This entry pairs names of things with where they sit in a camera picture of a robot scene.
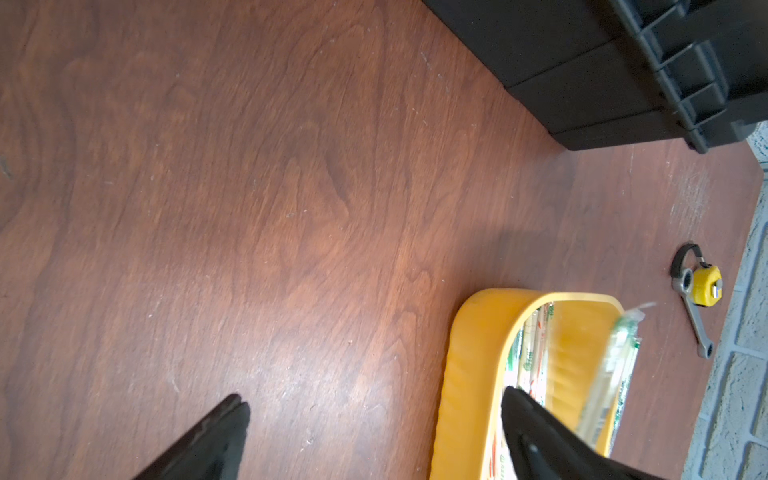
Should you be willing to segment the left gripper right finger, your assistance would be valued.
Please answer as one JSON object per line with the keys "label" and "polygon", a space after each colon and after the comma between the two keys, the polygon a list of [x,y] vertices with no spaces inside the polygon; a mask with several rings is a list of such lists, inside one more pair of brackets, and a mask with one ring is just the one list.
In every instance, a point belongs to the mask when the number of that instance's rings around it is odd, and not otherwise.
{"label": "left gripper right finger", "polygon": [[519,479],[654,478],[598,454],[520,389],[504,390],[501,420]]}

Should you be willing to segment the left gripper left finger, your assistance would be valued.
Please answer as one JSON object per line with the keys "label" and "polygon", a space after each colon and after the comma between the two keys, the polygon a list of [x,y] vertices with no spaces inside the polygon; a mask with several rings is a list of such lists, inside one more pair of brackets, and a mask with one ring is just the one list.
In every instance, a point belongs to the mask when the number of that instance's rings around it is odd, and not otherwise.
{"label": "left gripper left finger", "polygon": [[250,413],[228,395],[135,479],[237,479]]}

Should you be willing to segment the yellow plastic storage box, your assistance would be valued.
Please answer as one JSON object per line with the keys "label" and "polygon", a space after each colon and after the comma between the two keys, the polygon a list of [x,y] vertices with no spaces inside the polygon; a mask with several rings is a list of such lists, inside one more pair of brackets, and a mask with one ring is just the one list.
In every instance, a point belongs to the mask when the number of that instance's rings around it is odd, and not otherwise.
{"label": "yellow plastic storage box", "polygon": [[555,318],[546,408],[566,427],[576,428],[622,305],[596,293],[479,291],[458,310],[450,332],[431,478],[487,477],[509,349],[525,321],[548,303]]}

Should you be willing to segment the wrapped chopsticks pile in box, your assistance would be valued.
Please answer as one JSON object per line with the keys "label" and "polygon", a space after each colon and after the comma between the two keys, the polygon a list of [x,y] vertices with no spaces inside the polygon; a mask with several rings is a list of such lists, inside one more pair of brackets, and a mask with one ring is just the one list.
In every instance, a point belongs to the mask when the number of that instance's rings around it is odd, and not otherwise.
{"label": "wrapped chopsticks pile in box", "polygon": [[[542,406],[546,405],[548,375],[549,323],[554,317],[554,304],[543,304],[535,310],[518,331],[507,355],[503,389],[523,390]],[[499,420],[494,434],[494,451],[490,462],[491,479],[516,479],[512,458]]]}

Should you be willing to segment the silver metal wrench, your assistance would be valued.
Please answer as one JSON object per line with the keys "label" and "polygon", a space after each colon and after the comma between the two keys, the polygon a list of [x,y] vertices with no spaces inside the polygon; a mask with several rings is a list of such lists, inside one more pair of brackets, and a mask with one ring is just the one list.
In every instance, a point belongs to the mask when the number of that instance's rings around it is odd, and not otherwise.
{"label": "silver metal wrench", "polygon": [[698,356],[710,359],[714,352],[714,343],[706,333],[697,305],[693,302],[693,271],[684,268],[672,278],[672,287],[680,295],[689,316],[697,340]]}

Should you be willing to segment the yellow tape measure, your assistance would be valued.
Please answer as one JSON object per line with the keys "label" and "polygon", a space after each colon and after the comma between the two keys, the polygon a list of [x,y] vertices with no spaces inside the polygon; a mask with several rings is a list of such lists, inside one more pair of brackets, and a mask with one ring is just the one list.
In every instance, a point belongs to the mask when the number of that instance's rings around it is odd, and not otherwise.
{"label": "yellow tape measure", "polygon": [[[693,253],[697,266],[686,267],[685,261]],[[720,269],[709,263],[700,248],[693,242],[681,245],[675,253],[670,266],[673,289],[687,296],[695,305],[713,307],[723,297],[724,284]]]}

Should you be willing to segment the black plastic toolbox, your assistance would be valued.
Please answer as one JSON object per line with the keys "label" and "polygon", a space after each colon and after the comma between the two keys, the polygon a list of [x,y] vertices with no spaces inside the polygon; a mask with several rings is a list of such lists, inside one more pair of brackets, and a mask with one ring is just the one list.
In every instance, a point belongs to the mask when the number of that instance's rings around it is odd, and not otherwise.
{"label": "black plastic toolbox", "polygon": [[563,147],[710,149],[767,118],[763,1],[433,1]]}

